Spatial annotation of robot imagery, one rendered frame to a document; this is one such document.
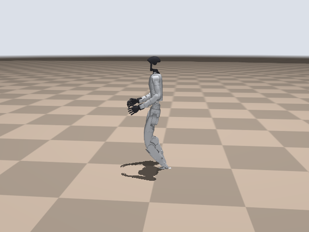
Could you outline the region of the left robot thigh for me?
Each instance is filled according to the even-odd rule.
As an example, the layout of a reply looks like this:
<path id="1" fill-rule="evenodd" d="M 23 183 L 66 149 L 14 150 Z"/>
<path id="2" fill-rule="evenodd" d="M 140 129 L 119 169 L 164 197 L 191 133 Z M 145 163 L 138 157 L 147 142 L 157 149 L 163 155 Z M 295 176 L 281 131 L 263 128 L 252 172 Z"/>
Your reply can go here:
<path id="1" fill-rule="evenodd" d="M 148 150 L 148 146 L 149 145 L 154 145 L 155 144 L 153 142 L 151 142 L 151 138 L 153 136 L 153 132 L 154 132 L 154 126 L 153 125 L 157 125 L 158 124 L 158 120 L 159 120 L 159 117 L 157 117 L 157 114 L 153 113 L 152 116 L 149 116 L 147 121 L 146 121 L 146 124 L 145 124 L 145 127 L 144 127 L 144 142 L 145 142 L 145 146 Z"/>

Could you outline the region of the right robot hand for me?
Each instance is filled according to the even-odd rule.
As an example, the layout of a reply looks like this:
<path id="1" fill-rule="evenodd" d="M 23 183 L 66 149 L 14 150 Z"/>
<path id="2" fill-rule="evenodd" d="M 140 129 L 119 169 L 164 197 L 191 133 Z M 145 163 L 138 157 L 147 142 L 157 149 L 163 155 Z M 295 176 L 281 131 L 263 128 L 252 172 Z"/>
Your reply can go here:
<path id="1" fill-rule="evenodd" d="M 130 98 L 129 101 L 127 101 L 127 106 L 128 108 L 130 107 L 129 105 L 135 105 L 136 103 L 139 103 L 139 100 L 141 100 L 142 98 L 137 98 L 137 99 L 134 99 L 134 98 Z"/>

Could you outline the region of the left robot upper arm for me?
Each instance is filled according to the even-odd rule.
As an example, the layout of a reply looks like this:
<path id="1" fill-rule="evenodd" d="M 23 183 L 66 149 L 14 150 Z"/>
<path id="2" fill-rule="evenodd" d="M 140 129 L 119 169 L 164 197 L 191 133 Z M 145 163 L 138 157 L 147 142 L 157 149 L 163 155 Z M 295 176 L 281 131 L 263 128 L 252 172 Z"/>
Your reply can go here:
<path id="1" fill-rule="evenodd" d="M 161 99 L 160 77 L 158 75 L 154 75 L 152 77 L 152 83 L 154 85 L 154 90 L 156 94 L 159 95 L 159 98 L 157 99 L 157 101 L 159 101 Z"/>

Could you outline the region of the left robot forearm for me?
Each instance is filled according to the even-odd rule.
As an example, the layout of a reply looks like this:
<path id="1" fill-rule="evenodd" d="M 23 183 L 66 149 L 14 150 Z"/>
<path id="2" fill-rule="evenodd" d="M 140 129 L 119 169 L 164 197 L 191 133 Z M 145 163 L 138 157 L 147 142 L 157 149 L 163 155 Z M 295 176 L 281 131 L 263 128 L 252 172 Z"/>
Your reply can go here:
<path id="1" fill-rule="evenodd" d="M 158 94 L 154 94 L 147 102 L 144 102 L 139 107 L 140 109 L 147 108 L 151 106 L 152 104 L 155 104 L 155 101 L 159 98 Z"/>

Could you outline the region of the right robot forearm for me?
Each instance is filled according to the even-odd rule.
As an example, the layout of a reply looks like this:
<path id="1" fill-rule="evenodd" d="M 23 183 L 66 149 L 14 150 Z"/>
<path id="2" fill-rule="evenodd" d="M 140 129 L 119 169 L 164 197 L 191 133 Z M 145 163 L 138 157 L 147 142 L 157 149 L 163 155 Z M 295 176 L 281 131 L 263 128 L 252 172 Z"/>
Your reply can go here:
<path id="1" fill-rule="evenodd" d="M 151 98 L 151 94 L 148 93 L 148 95 L 143 96 L 142 99 L 139 100 L 139 103 L 146 102 L 146 101 L 149 100 L 150 98 Z"/>

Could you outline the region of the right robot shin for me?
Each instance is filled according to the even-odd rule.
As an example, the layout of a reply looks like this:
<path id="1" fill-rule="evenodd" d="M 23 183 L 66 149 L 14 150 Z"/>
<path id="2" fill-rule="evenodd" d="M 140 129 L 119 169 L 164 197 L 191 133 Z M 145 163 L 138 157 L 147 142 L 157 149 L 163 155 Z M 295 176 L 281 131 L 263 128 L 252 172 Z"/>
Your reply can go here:
<path id="1" fill-rule="evenodd" d="M 164 158 L 164 155 L 163 155 L 163 150 L 162 150 L 162 147 L 160 146 L 160 143 L 158 143 L 157 145 L 155 145 L 155 148 L 157 148 L 158 149 L 158 151 L 160 152 L 160 154 L 162 155 L 162 157 L 163 157 L 163 160 L 165 161 L 165 163 L 166 163 L 166 160 L 165 160 L 165 158 Z"/>

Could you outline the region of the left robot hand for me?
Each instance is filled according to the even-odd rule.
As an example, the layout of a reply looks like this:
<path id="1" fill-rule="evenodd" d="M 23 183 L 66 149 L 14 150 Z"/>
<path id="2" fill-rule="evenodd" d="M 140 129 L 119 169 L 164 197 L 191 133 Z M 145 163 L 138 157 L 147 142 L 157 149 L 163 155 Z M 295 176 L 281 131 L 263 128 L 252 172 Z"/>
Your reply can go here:
<path id="1" fill-rule="evenodd" d="M 141 103 L 141 104 L 142 104 L 142 103 Z M 131 110 L 129 110 L 128 112 L 132 111 L 132 112 L 130 112 L 130 114 L 132 113 L 131 115 L 133 115 L 134 113 L 137 113 L 139 110 L 142 110 L 142 109 L 140 109 L 140 107 L 139 107 L 141 104 L 139 104 L 138 106 L 136 106 L 136 105 L 135 105 L 135 106 L 134 106 L 134 105 L 129 105 L 129 106 L 133 106 L 133 107 L 132 107 L 132 108 L 128 108 L 128 110 L 131 109 Z M 144 109 L 144 108 L 143 108 L 143 109 Z M 134 113 L 133 113 L 133 112 L 134 112 Z"/>

